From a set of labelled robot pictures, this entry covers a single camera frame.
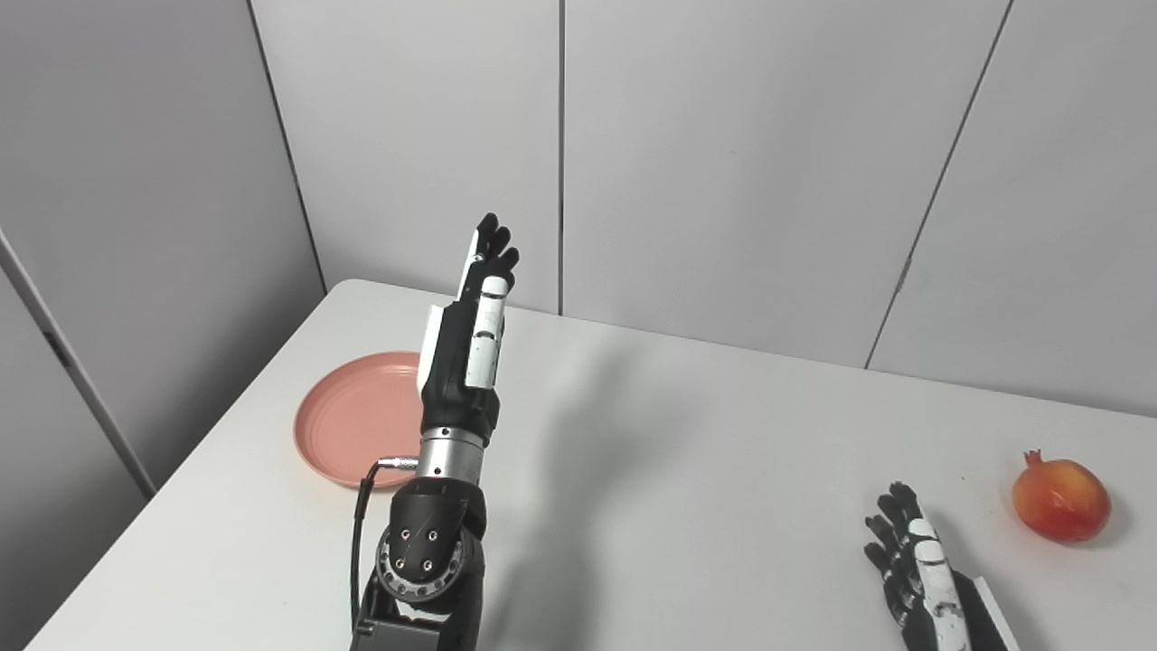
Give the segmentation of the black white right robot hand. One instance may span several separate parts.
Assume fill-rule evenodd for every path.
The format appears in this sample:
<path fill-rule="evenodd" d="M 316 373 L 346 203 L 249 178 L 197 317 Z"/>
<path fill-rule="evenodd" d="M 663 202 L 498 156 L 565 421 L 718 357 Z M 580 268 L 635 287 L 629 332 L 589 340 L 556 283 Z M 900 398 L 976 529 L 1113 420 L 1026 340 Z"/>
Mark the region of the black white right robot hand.
<path fill-rule="evenodd" d="M 955 569 L 918 494 L 889 486 L 879 511 L 865 516 L 875 540 L 864 555 L 880 574 L 889 614 L 908 650 L 1018 650 L 1010 626 L 983 577 Z"/>

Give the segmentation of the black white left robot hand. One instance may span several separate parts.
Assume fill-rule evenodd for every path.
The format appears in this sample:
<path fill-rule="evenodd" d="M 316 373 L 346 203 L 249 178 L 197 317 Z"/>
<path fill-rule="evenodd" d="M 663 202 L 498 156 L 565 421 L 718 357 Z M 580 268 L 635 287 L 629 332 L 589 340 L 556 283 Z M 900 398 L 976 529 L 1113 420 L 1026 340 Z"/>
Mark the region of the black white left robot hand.
<path fill-rule="evenodd" d="M 429 310 L 417 376 L 422 431 L 460 429 L 487 445 L 496 429 L 504 306 L 519 260 L 511 238 L 494 213 L 485 214 L 467 247 L 457 296 Z"/>

